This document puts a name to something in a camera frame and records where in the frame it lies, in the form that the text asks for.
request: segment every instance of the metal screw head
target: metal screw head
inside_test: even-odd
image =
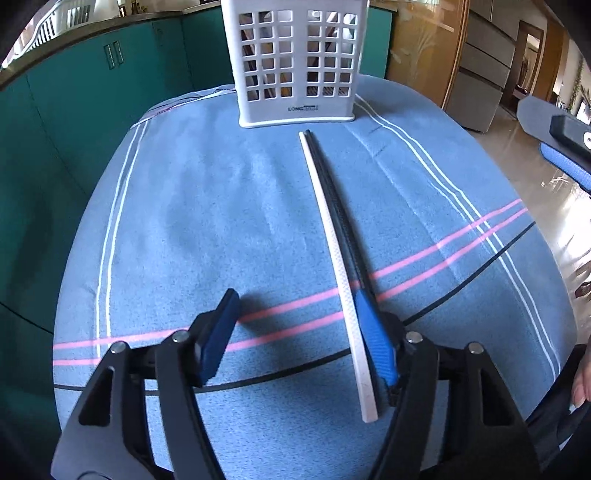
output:
[[[121,353],[126,348],[127,348],[127,343],[115,342],[113,345],[111,345],[111,353]]]
[[[473,353],[474,355],[480,355],[484,352],[484,347],[478,342],[472,342],[470,345],[468,345],[468,350],[470,350],[470,353]]]
[[[183,343],[189,339],[189,332],[186,330],[177,330],[173,333],[173,342]]]
[[[423,341],[423,336],[418,332],[408,332],[406,334],[406,340],[408,343],[416,344]]]

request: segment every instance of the white plastic basket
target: white plastic basket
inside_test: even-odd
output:
[[[222,0],[242,127],[351,121],[369,0]]]

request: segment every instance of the white chopstick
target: white chopstick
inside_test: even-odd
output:
[[[339,288],[340,304],[343,308],[343,315],[345,317],[345,326],[347,328],[347,336],[349,337],[349,345],[351,348],[351,358],[353,359],[353,369],[355,371],[355,380],[357,382],[357,392],[359,394],[359,403],[361,405],[361,418],[365,423],[371,423],[378,419],[378,409],[375,403],[374,388],[371,382],[371,373],[369,372],[368,359],[365,354],[365,347],[363,345],[363,337],[361,337],[361,330],[359,329],[359,322],[357,320],[357,311],[355,310],[355,303],[353,302],[353,294],[349,285],[349,277],[343,262],[343,255],[340,251],[339,240],[337,239],[335,226],[330,217],[330,210],[326,203],[326,197],[318,178],[318,172],[314,165],[312,153],[306,140],[304,132],[300,132],[300,141],[312,186],[314,187],[314,194],[316,195],[316,202],[322,217],[322,225],[324,226],[324,234],[329,245],[330,259],[332,260],[333,268],[335,270],[336,283]]]

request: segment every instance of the cabinet door handle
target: cabinet door handle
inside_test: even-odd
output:
[[[105,49],[105,55],[107,57],[107,64],[109,65],[109,70],[113,70],[115,68],[115,59],[113,58],[111,46],[105,45],[103,48]]]
[[[123,58],[123,53],[121,52],[121,45],[119,40],[113,42],[113,46],[115,47],[115,54],[117,55],[117,63],[119,65],[123,65],[125,59]]]

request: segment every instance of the reflective floor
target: reflective floor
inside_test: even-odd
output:
[[[499,108],[487,134],[471,132],[529,208],[550,246],[571,297],[579,342],[591,334],[591,296],[574,291],[591,277],[591,198],[540,155],[539,142]]]

